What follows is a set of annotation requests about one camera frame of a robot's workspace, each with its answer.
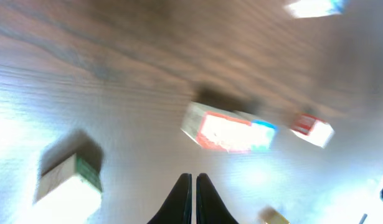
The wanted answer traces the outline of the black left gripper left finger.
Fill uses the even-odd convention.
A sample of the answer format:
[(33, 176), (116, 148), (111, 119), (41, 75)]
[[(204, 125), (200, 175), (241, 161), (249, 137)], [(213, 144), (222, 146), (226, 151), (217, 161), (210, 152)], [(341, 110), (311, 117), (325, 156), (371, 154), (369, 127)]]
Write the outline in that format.
[(191, 219), (192, 175), (183, 173), (148, 224), (190, 224)]

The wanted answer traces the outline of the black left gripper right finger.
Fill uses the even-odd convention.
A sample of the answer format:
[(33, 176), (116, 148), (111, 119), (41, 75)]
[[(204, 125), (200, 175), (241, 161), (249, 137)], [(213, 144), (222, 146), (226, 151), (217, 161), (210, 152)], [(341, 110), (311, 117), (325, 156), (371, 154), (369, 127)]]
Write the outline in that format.
[(197, 224), (238, 224), (230, 214), (206, 173), (196, 179)]

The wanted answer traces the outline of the red letter I block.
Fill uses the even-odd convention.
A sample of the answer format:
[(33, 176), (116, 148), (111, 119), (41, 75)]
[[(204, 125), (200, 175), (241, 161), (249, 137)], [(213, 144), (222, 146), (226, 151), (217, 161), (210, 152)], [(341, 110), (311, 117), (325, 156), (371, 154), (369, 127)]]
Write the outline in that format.
[(252, 123), (241, 116), (204, 105), (189, 103), (181, 130), (203, 149), (227, 152), (251, 150)]

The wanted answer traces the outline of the blue number 2 block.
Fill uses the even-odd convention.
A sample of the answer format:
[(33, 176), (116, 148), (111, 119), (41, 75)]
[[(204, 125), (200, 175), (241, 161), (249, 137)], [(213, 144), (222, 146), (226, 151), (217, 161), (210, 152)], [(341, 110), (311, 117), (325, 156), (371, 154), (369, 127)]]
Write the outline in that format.
[(254, 114), (242, 111), (235, 113), (251, 122), (246, 132), (249, 149), (251, 151), (268, 151), (278, 128)]

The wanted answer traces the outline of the red letter A block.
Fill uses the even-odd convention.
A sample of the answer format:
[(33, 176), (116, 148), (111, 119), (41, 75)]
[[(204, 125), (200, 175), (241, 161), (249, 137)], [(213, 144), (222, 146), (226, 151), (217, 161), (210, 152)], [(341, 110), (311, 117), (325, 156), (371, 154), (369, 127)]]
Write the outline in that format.
[(321, 148), (325, 148), (331, 140), (334, 129), (332, 126), (311, 114), (299, 114), (290, 130), (299, 138)]

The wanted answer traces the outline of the yellow edged picture block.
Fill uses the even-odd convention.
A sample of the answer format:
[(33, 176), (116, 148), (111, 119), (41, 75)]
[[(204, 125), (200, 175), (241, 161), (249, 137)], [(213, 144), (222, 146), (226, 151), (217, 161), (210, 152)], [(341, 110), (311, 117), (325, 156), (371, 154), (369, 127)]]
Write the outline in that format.
[(272, 207), (263, 208), (258, 217), (263, 224), (290, 224), (290, 222), (281, 213)]

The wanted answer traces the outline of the dragonfly picture wooden block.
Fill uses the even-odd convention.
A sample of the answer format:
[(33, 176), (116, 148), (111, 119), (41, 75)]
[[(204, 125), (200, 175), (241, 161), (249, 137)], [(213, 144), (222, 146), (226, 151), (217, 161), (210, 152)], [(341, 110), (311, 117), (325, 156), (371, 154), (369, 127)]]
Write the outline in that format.
[(39, 179), (32, 222), (85, 223), (102, 203), (99, 173), (74, 154)]

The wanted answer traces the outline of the blue letter P block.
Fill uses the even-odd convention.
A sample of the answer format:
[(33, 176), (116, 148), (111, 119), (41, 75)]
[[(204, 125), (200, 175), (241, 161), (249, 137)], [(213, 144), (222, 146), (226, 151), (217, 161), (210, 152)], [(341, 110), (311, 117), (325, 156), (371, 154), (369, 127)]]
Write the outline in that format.
[(294, 18), (326, 17), (342, 14), (348, 0), (297, 0), (284, 5)]

